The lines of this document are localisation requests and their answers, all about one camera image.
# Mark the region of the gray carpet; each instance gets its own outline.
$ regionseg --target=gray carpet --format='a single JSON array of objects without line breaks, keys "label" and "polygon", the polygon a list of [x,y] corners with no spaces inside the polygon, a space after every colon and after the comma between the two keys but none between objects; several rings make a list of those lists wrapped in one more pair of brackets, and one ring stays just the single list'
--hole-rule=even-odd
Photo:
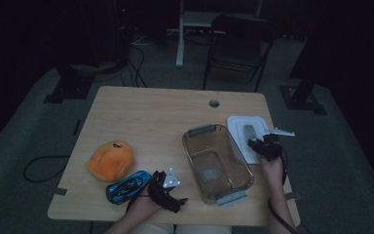
[{"label": "gray carpet", "polygon": [[[176,40],[166,46],[143,40],[136,47],[145,54],[140,74],[150,88],[192,89],[202,86],[206,39],[189,36],[184,66],[175,67]],[[280,39],[269,57],[259,93],[266,96],[275,127],[295,132],[281,137],[288,154],[288,172],[303,222],[311,233],[374,233],[374,173],[355,135],[335,104],[331,93],[315,87],[314,94],[328,115],[308,110],[288,110],[279,85],[297,85],[288,79],[303,42]],[[131,50],[131,62],[138,66],[141,52]],[[90,72],[83,65],[77,69]],[[77,121],[84,122],[99,87],[132,86],[134,71],[128,67],[95,77],[87,99],[43,103],[59,76],[54,69],[39,79],[18,111],[0,134],[0,234],[4,233],[90,233],[86,221],[60,221],[47,217],[60,175],[46,182],[31,183],[22,177],[26,164],[39,156],[69,155],[78,135]],[[212,72],[207,88],[218,91],[251,92],[247,75],[226,70]],[[56,173],[67,159],[47,160],[33,166],[28,176],[42,178]],[[96,222],[93,233],[102,233],[111,223]],[[300,233],[308,233],[299,226]],[[234,227],[235,234],[267,233],[265,227]]]}]

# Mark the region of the black chair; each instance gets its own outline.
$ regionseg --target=black chair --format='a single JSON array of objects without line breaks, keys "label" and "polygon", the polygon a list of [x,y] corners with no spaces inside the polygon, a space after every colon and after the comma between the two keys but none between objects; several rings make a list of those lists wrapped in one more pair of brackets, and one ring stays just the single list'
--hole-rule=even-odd
[{"label": "black chair", "polygon": [[252,72],[250,81],[259,71],[254,92],[260,84],[268,54],[280,35],[279,27],[267,19],[244,18],[222,14],[211,23],[206,74],[212,67]]}]

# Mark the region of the forearm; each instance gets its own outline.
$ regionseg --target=forearm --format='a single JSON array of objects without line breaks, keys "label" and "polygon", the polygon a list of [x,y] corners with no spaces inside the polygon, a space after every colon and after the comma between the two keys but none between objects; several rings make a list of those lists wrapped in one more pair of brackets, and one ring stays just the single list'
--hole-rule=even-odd
[{"label": "forearm", "polygon": [[[275,213],[280,216],[286,223],[288,223],[293,229],[296,229],[293,219],[290,215],[290,211],[287,205],[286,198],[284,196],[283,187],[275,186],[270,188],[271,192],[271,204]],[[272,214],[270,215],[270,233],[281,234],[291,233],[287,228],[283,226]]]}]

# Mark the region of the wooden table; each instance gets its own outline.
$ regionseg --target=wooden table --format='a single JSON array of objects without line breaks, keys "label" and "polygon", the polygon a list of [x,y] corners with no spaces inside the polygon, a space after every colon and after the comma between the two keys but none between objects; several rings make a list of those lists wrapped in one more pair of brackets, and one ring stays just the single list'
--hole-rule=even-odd
[{"label": "wooden table", "polygon": [[[211,100],[217,100],[220,105],[211,107]],[[55,194],[48,216],[53,219],[115,221],[125,213],[127,203],[120,206],[109,203],[105,196],[107,183],[94,178],[85,166],[100,145],[121,139],[134,151],[135,162],[129,175],[139,170],[153,174],[173,168],[181,185],[171,191],[171,196],[189,199],[178,214],[160,211],[148,222],[268,225],[268,193],[259,165],[250,165],[254,183],[246,190],[247,197],[226,207],[206,205],[194,181],[182,135],[204,124],[227,125],[230,115],[260,116],[269,128],[274,127],[261,94],[100,88],[58,186],[67,193],[64,196]],[[288,181],[284,188],[286,192],[291,191]],[[289,200],[288,205],[295,224],[299,224],[295,201]]]}]

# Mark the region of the blue toy car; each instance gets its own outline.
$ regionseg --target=blue toy car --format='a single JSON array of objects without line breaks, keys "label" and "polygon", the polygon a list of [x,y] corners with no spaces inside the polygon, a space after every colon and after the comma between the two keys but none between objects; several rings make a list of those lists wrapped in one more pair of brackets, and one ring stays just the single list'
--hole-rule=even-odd
[{"label": "blue toy car", "polygon": [[150,179],[149,173],[139,171],[119,182],[110,184],[106,188],[107,199],[113,204],[123,204],[140,192]]}]

